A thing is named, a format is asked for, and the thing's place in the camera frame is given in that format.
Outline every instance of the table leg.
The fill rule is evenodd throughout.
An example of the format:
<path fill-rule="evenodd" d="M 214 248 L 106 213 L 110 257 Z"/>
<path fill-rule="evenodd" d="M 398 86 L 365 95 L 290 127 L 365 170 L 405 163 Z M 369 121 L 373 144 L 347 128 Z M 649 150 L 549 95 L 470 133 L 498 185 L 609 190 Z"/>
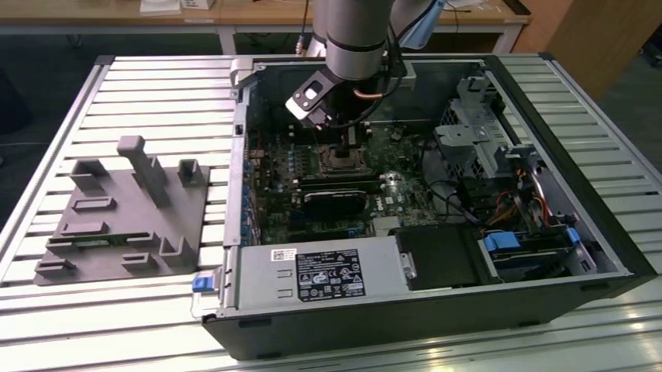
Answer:
<path fill-rule="evenodd" d="M 232 26 L 219 27 L 219 40 L 223 54 L 236 54 L 235 33 L 235 28 Z"/>
<path fill-rule="evenodd" d="M 510 53 L 515 42 L 518 41 L 519 32 L 522 31 L 522 25 L 510 25 L 497 40 L 494 45 L 493 53 Z"/>

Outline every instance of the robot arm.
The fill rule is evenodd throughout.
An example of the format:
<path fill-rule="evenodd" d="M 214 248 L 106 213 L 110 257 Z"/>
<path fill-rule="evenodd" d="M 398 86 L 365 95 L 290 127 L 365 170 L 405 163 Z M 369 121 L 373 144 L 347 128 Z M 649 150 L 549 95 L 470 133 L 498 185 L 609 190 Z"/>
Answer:
<path fill-rule="evenodd" d="M 314 39 L 310 51 L 326 55 L 320 69 L 296 89 L 287 100 L 287 109 L 308 126 L 346 128 L 358 118 L 350 118 L 338 102 L 346 106 L 374 104 L 377 109 L 385 93 L 365 95 L 358 87 L 379 85 L 374 76 L 382 70 L 389 43 L 398 43 L 413 26 L 425 18 L 441 0 L 327 0 L 315 2 Z M 393 27 L 389 41 L 389 27 Z"/>

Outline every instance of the wooden table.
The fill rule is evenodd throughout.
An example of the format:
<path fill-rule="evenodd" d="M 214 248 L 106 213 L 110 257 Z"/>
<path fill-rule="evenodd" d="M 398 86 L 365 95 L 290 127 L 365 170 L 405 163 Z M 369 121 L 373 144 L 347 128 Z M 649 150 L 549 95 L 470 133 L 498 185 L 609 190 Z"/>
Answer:
<path fill-rule="evenodd" d="M 0 34 L 216 33 L 223 53 L 236 54 L 236 33 L 298 33 L 303 5 L 304 0 L 216 0 L 211 10 L 140 17 L 140 0 L 0 0 Z M 465 9 L 471 12 L 445 12 L 434 31 L 497 33 L 494 52 L 507 53 L 531 17 L 515 15 L 502 0 Z M 310 30 L 312 9 L 306 21 Z"/>
<path fill-rule="evenodd" d="M 0 0 L 0 35 L 219 33 L 222 3 L 140 17 L 140 0 Z"/>
<path fill-rule="evenodd" d="M 236 33 L 299 33 L 306 0 L 223 0 L 219 19 L 219 37 L 223 52 L 236 54 L 234 35 Z M 497 33 L 499 39 L 494 53 L 507 53 L 518 40 L 522 27 L 530 22 L 529 15 L 517 15 L 502 0 L 489 0 L 482 6 L 462 10 L 471 12 L 443 12 L 435 33 Z M 306 19 L 311 29 L 312 9 Z"/>

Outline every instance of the metal bracket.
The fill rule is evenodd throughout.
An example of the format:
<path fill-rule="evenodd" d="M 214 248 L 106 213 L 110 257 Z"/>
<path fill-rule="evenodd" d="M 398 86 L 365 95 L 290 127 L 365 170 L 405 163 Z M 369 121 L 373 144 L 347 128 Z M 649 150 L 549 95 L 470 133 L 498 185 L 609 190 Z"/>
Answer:
<path fill-rule="evenodd" d="M 250 78 L 254 72 L 252 58 L 236 58 L 230 63 L 230 85 L 234 89 L 246 87 L 255 78 Z"/>

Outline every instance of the motherboard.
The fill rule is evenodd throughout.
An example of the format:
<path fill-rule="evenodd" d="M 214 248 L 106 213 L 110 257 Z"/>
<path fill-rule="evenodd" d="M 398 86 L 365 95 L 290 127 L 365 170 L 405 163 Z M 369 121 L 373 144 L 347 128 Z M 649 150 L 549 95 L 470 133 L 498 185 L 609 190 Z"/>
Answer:
<path fill-rule="evenodd" d="M 426 141 L 398 123 L 353 128 L 351 146 L 291 128 L 262 146 L 255 134 L 255 199 L 263 244 L 385 236 L 439 223 L 421 173 Z"/>

